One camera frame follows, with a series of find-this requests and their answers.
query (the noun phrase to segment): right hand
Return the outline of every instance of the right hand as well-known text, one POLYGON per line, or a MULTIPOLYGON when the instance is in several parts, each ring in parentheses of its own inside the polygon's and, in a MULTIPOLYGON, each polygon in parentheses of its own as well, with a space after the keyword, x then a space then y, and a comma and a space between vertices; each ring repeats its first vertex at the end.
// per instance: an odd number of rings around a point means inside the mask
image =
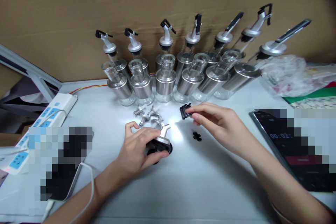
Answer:
POLYGON ((194 124, 204 126, 222 146, 245 160, 262 146, 230 108, 203 102, 185 111, 193 113, 194 124))

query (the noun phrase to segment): bottle assembly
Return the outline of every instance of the bottle assembly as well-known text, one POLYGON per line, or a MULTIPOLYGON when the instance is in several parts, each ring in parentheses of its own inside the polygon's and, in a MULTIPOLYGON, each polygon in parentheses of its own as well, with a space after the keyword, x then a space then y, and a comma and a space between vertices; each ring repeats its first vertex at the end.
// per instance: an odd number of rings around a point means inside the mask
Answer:
POLYGON ((204 81, 193 93, 193 97, 205 102, 230 79, 230 69, 242 58, 242 54, 235 50, 224 52, 217 65, 210 66, 205 71, 204 81))
POLYGON ((123 106, 132 105, 136 97, 127 77, 119 73, 117 66, 112 61, 105 62, 101 68, 108 77, 107 86, 113 90, 120 104, 123 106))
POLYGON ((310 22, 310 19, 303 20, 294 28, 289 29, 276 41, 269 41, 261 45, 259 51, 246 63, 237 63, 231 71, 231 79, 224 83, 222 88, 215 92, 214 96, 221 100, 229 99, 236 91, 259 77, 261 75, 260 67, 263 65, 263 60, 272 56, 282 55, 287 49, 284 42, 309 25, 310 22))
POLYGON ((176 81, 176 72, 173 70, 175 56, 164 54, 161 56, 161 68, 156 72, 156 94, 157 101, 166 103, 172 99, 173 88, 176 81))
POLYGON ((190 100, 193 92, 204 80, 203 70, 209 61, 209 56, 205 53, 198 53, 190 67, 184 69, 174 90, 173 97, 177 102, 186 103, 190 100))
POLYGON ((176 65, 176 82, 178 83, 183 69, 190 66, 194 58, 194 48, 195 45, 200 40, 200 30, 201 30, 201 18, 202 14, 197 14, 195 16, 194 28, 185 36, 185 44, 181 52, 177 55, 177 65, 176 65))
POLYGON ((127 62, 124 59, 118 58, 118 51, 117 46, 109 41, 108 37, 113 37, 112 35, 109 35, 103 31, 96 30, 96 37, 104 41, 103 50, 104 53, 107 54, 110 61, 114 62, 117 70, 119 73, 122 73, 124 76, 127 77, 128 81, 131 80, 131 75, 129 73, 129 70, 127 69, 127 62))
POLYGON ((152 91, 151 77, 143 68, 143 62, 140 59, 134 59, 128 64, 131 72, 131 86, 136 95, 137 102, 140 106, 151 104, 154 101, 152 91))
POLYGON ((211 46, 210 50, 204 52, 208 54, 210 58, 207 66, 204 69, 204 74, 208 67, 214 66, 219 62, 223 49, 226 47, 228 43, 232 41, 233 36, 231 34, 231 31, 236 26, 236 24, 238 24, 243 15, 244 12, 239 12, 239 14, 231 21, 231 23, 225 29, 225 31, 221 31, 216 35, 215 41, 213 42, 213 45, 211 46))
POLYGON ((231 48, 232 50, 237 50, 243 54, 243 58, 245 57, 244 50, 247 46, 261 34, 261 27, 263 26, 264 22, 267 20, 267 25, 271 24, 271 16, 272 16, 272 6, 273 4, 269 3, 264 5, 258 11, 258 19, 254 23, 254 25, 249 28, 246 27, 242 32, 240 38, 231 48), (265 12, 265 8, 268 7, 268 14, 265 12))
POLYGON ((173 31, 173 33, 176 34, 176 31, 173 29, 173 27, 170 25, 167 19, 164 19, 161 22, 161 27, 164 30, 164 36, 160 38, 160 54, 156 57, 155 60, 155 67, 156 71, 158 71, 161 68, 161 56, 164 54, 170 53, 170 48, 172 47, 172 44, 174 40, 170 36, 170 31, 173 31))
POLYGON ((150 76, 151 74, 149 72, 148 61, 142 57, 142 45, 135 39, 135 36, 138 36, 138 34, 135 31, 132 31, 130 28, 126 28, 125 36, 131 40, 131 43, 128 45, 128 50, 132 53, 133 59, 141 60, 143 70, 150 76))

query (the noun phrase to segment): electrical outlet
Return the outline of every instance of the electrical outlet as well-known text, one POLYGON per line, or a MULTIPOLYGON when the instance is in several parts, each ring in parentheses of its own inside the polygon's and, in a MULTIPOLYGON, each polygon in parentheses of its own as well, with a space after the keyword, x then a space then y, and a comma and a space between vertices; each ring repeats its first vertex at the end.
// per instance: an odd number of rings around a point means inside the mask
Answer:
POLYGON ((17 154, 9 166, 14 169, 18 169, 22 165, 26 157, 28 157, 28 152, 21 152, 17 154))
POLYGON ((37 127, 41 122, 41 119, 36 120, 36 122, 33 124, 33 127, 37 127))
MULTIPOLYGON (((47 117, 50 116, 51 114, 55 113, 55 112, 58 111, 58 110, 60 110, 60 109, 58 109, 58 108, 53 108, 53 109, 49 112, 49 114, 47 115, 47 117)), ((53 115, 53 116, 50 117, 49 119, 54 119, 55 116, 56 116, 57 114, 53 115)))
POLYGON ((47 107, 45 109, 45 111, 41 114, 41 117, 45 117, 48 114, 48 112, 49 112, 50 109, 51 109, 51 107, 47 107))
POLYGON ((21 138, 21 141, 19 142, 19 146, 22 146, 27 140, 28 140, 28 132, 23 138, 21 138))
POLYGON ((50 121, 46 121, 46 122, 42 123, 40 127, 49 127, 50 124, 51 124, 50 121))

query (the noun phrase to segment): phone screen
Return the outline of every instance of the phone screen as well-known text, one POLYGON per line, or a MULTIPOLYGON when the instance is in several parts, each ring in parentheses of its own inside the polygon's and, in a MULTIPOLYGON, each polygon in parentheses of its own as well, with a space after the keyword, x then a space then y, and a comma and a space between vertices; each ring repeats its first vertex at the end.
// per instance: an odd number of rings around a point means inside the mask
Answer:
POLYGON ((336 174, 329 173, 329 164, 322 163, 322 155, 315 155, 315 146, 301 137, 301 129, 288 127, 287 118, 277 118, 269 113, 251 113, 252 119, 282 165, 308 191, 336 191, 336 174))

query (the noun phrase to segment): white cable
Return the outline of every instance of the white cable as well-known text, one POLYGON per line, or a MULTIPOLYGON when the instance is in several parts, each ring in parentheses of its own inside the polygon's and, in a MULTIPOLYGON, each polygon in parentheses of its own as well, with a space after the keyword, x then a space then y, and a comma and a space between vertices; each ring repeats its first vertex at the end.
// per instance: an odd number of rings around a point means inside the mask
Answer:
POLYGON ((50 119, 50 117, 52 117, 53 115, 56 115, 60 111, 63 111, 65 113, 64 119, 63 119, 63 121, 61 123, 61 126, 62 126, 62 124, 64 123, 64 121, 65 121, 65 119, 67 117, 67 112, 65 110, 57 110, 57 111, 55 111, 50 116, 48 116, 43 122, 40 122, 40 124, 38 125, 38 127, 41 127, 41 125, 44 124, 48 119, 50 119))
POLYGON ((85 164, 83 162, 81 162, 80 164, 83 165, 83 166, 85 166, 85 167, 87 167, 87 168, 89 168, 90 171, 91 171, 91 197, 90 197, 90 200, 87 203, 86 207, 84 207, 84 209, 70 222, 70 224, 75 223, 79 219, 79 217, 82 216, 82 214, 87 210, 87 208, 91 204, 93 196, 95 194, 95 192, 94 192, 95 191, 95 185, 94 185, 95 184, 95 178, 93 177, 93 169, 92 169, 91 166, 89 166, 88 164, 85 164))
POLYGON ((47 207, 45 208, 41 223, 43 223, 48 218, 50 211, 52 207, 54 206, 54 204, 55 204, 54 200, 51 200, 51 199, 48 200, 48 204, 47 204, 47 207))

